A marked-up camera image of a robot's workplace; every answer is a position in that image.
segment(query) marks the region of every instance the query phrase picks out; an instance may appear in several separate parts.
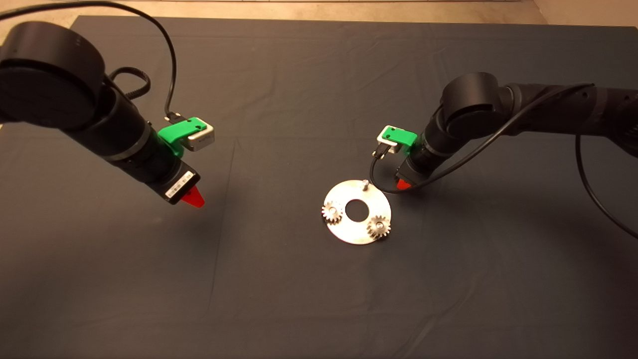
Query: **barcode label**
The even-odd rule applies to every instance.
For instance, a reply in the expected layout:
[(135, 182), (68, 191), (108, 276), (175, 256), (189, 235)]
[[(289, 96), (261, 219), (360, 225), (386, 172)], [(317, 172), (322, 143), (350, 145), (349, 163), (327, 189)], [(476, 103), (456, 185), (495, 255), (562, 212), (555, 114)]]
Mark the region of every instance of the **barcode label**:
[(172, 185), (172, 187), (170, 187), (167, 191), (166, 191), (166, 196), (168, 198), (173, 198), (173, 196), (177, 193), (177, 191), (179, 191), (185, 184), (188, 183), (188, 180), (190, 180), (191, 178), (193, 178), (195, 174), (192, 173), (191, 171), (186, 171), (186, 173), (184, 173), (184, 175), (182, 176), (182, 178), (180, 178), (179, 180), (177, 180), (177, 182), (175, 182), (174, 185)]

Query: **black cable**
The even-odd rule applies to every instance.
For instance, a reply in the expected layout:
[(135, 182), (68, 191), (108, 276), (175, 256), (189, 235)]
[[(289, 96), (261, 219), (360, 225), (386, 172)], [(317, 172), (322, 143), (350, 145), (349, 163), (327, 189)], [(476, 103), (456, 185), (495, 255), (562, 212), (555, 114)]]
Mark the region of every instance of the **black cable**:
[(377, 184), (377, 182), (375, 181), (375, 165), (376, 162), (378, 161), (377, 157), (374, 157), (372, 159), (372, 163), (370, 164), (370, 173), (369, 173), (369, 177), (370, 177), (370, 182), (376, 187), (379, 188), (381, 191), (388, 193), (388, 194), (402, 194), (402, 193), (407, 193), (407, 192), (414, 192), (417, 190), (420, 190), (421, 188), (440, 180), (441, 178), (447, 176), (448, 174), (458, 170), (460, 167), (462, 167), (464, 164), (468, 163), (472, 158), (476, 157), (479, 153), (483, 152), (484, 149), (486, 149), (490, 144), (492, 144), (492, 142), (494, 142), (500, 135), (503, 134), (503, 132), (505, 132), (507, 129), (509, 129), (512, 125), (516, 124), (521, 118), (523, 118), (525, 115), (527, 115), (527, 113), (529, 113), (530, 111), (532, 111), (533, 109), (537, 108), (539, 105), (542, 105), (545, 101), (551, 99), (554, 96), (557, 95), (561, 95), (563, 93), (566, 92), (570, 92), (570, 91), (578, 91), (582, 88), (588, 88), (594, 86), (593, 84), (578, 84), (578, 85), (573, 85), (573, 86), (564, 86), (561, 88), (557, 88), (554, 89), (540, 97), (538, 97), (536, 100), (532, 101), (530, 104), (528, 104), (527, 106), (523, 107), (523, 109), (521, 109), (516, 115), (512, 116), (512, 118), (510, 118), (509, 121), (507, 121), (501, 128), (498, 129), (498, 131), (496, 131), (492, 136), (490, 136), (488, 139), (486, 139), (481, 145), (479, 145), (478, 147), (476, 147), (472, 152), (470, 152), (469, 154), (467, 154), (465, 157), (463, 157), (462, 159), (460, 159), (458, 162), (456, 162), (455, 164), (451, 165), (450, 167), (446, 168), (445, 170), (435, 174), (434, 176), (428, 178), (427, 180), (421, 182), (421, 183), (417, 183), (416, 185), (407, 188), (405, 190), (389, 190), (387, 188), (382, 188), (379, 186), (379, 184)]
[(71, 8), (87, 8), (91, 6), (102, 6), (107, 8), (116, 8), (124, 11), (128, 11), (130, 13), (134, 13), (140, 17), (145, 18), (146, 20), (152, 22), (164, 36), (166, 43), (168, 45), (168, 51), (170, 52), (170, 60), (172, 62), (171, 65), (171, 75), (170, 75), (170, 85), (168, 87), (168, 95), (166, 97), (166, 102), (164, 104), (164, 112), (168, 114), (170, 112), (170, 102), (173, 98), (173, 91), (175, 89), (175, 80), (177, 78), (177, 57), (175, 56), (175, 48), (173, 47), (173, 42), (168, 35), (168, 32), (164, 27), (158, 22), (155, 18), (150, 16), (149, 14), (142, 12), (136, 8), (132, 8), (130, 6), (111, 3), (108, 1), (73, 1), (68, 3), (52, 3), (52, 4), (41, 4), (41, 5), (32, 5), (25, 6), (23, 8), (17, 8), (13, 10), (7, 10), (4, 12), (0, 12), (0, 20), (10, 19), (12, 17), (18, 17), (22, 15), (27, 15), (30, 13), (36, 13), (41, 11), (49, 11), (49, 10), (62, 10), (62, 9), (71, 9)]
[(124, 95), (126, 96), (126, 98), (128, 98), (129, 100), (133, 100), (135, 98), (138, 98), (140, 96), (144, 96), (146, 95), (150, 90), (151, 90), (151, 78), (142, 70), (140, 70), (139, 68), (135, 68), (135, 67), (129, 67), (129, 66), (125, 66), (125, 67), (120, 67), (115, 69), (115, 71), (111, 72), (108, 75), (108, 78), (111, 81), (115, 81), (115, 78), (122, 74), (122, 73), (127, 73), (129, 75), (133, 75), (139, 79), (142, 79), (144, 81), (144, 85), (141, 88), (138, 88), (136, 90), (133, 91), (129, 91), (127, 93), (125, 93)]
[(600, 209), (600, 211), (605, 216), (607, 216), (609, 220), (611, 220), (611, 222), (614, 222), (614, 224), (620, 227), (623, 231), (627, 232), (627, 234), (629, 234), (630, 236), (638, 240), (638, 233), (631, 230), (623, 222), (620, 222), (620, 220), (618, 220), (611, 213), (609, 213), (607, 208), (605, 208), (605, 206), (602, 205), (600, 200), (598, 200), (598, 197), (596, 197), (596, 194), (594, 194), (594, 191), (591, 189), (590, 183), (587, 180), (587, 175), (585, 174), (585, 168), (582, 165), (581, 135), (576, 135), (575, 147), (576, 147), (576, 165), (578, 166), (578, 174), (581, 175), (582, 185), (585, 187), (585, 191), (587, 191), (587, 194), (589, 195), (591, 200), (596, 204), (596, 206)]

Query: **metal gear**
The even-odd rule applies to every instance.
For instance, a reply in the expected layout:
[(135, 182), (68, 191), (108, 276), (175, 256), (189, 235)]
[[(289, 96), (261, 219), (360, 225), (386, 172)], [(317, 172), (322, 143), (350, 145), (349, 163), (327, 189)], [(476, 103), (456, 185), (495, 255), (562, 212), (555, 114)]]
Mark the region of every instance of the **metal gear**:
[(367, 233), (375, 240), (387, 236), (390, 233), (390, 221), (382, 216), (370, 218), (370, 222), (367, 224)]
[(326, 202), (323, 207), (321, 207), (321, 216), (323, 217), (323, 220), (328, 224), (339, 223), (342, 215), (343, 213), (336, 203)]

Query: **metal plate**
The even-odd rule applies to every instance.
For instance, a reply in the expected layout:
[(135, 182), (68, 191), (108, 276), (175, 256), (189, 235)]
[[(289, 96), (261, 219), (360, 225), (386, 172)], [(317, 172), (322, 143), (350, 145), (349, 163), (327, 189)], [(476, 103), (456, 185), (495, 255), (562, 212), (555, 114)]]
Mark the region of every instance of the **metal plate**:
[[(346, 205), (355, 200), (362, 201), (368, 208), (367, 218), (362, 222), (355, 222), (346, 214)], [(373, 217), (380, 216), (388, 221), (392, 220), (390, 202), (383, 192), (366, 180), (351, 179), (332, 187), (323, 203), (328, 202), (332, 202), (342, 214), (338, 223), (327, 224), (328, 229), (337, 238), (350, 244), (366, 245), (376, 241), (367, 230), (368, 223)]]

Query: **green bracket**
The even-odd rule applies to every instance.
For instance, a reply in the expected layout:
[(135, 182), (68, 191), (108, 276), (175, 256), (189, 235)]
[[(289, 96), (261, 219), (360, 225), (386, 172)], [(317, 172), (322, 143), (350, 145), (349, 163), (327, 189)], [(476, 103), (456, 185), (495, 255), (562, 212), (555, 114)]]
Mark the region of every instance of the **green bracket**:
[(405, 151), (409, 152), (410, 148), (417, 140), (418, 135), (414, 132), (402, 130), (397, 127), (386, 126), (381, 137), (387, 141), (396, 142), (405, 146)]
[(158, 135), (168, 144), (175, 156), (181, 158), (184, 155), (184, 147), (179, 140), (205, 129), (206, 124), (202, 120), (191, 117), (186, 121), (162, 128), (158, 131)]

